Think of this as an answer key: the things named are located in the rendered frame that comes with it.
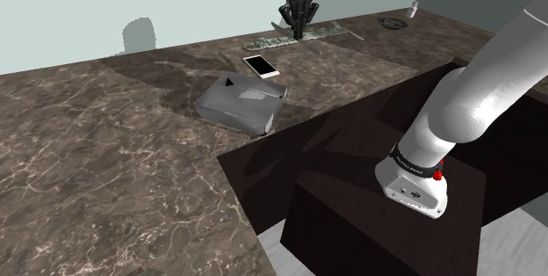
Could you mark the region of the dark robot stand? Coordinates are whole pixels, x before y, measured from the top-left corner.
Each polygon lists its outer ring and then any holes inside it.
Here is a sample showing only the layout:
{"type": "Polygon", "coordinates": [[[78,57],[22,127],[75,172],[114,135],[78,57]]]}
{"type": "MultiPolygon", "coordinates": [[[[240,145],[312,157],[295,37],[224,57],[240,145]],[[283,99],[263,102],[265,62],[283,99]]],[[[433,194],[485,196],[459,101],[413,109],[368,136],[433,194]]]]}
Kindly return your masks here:
{"type": "Polygon", "coordinates": [[[477,276],[486,176],[449,157],[431,219],[387,198],[376,157],[322,151],[297,179],[281,243],[315,276],[477,276]]]}

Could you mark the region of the grey flat box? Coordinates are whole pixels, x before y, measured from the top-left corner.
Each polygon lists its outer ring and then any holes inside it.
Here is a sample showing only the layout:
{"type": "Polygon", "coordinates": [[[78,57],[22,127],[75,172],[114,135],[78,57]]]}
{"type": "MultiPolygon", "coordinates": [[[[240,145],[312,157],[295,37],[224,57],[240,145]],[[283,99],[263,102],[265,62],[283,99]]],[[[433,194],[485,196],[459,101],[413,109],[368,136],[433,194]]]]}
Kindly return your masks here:
{"type": "Polygon", "coordinates": [[[267,134],[287,87],[237,73],[220,76],[195,102],[198,116],[251,136],[267,134]]]}

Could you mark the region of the silver knife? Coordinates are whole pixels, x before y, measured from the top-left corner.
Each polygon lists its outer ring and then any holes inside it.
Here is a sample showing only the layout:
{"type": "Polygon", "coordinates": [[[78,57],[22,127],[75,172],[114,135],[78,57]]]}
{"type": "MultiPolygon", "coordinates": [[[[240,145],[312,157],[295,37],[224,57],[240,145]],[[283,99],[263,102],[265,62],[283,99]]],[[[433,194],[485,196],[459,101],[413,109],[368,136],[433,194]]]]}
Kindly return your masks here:
{"type": "Polygon", "coordinates": [[[330,23],[337,29],[341,29],[342,31],[345,31],[346,33],[354,36],[355,38],[361,40],[361,41],[364,41],[364,38],[357,35],[356,33],[353,33],[350,29],[346,28],[346,27],[342,27],[341,25],[339,25],[336,21],[332,20],[330,21],[330,23]]]}

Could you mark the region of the white smartphone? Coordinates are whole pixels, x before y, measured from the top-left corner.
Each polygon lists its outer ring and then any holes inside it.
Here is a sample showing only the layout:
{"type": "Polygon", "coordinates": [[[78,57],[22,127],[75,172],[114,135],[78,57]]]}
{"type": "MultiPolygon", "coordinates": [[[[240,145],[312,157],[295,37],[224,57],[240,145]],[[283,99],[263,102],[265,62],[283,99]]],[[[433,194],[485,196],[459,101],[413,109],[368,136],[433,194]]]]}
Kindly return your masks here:
{"type": "Polygon", "coordinates": [[[278,76],[280,72],[261,55],[244,57],[245,64],[262,79],[278,76]]]}

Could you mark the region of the dark round disc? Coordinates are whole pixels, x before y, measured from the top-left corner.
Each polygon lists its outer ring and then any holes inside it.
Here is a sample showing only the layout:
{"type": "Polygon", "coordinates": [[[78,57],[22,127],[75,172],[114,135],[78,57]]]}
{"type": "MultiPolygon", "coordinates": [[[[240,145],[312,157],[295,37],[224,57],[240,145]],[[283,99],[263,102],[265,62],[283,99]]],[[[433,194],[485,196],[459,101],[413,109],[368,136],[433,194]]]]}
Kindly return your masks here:
{"type": "Polygon", "coordinates": [[[407,28],[407,23],[397,18],[380,18],[379,23],[388,30],[401,30],[407,28]]]}

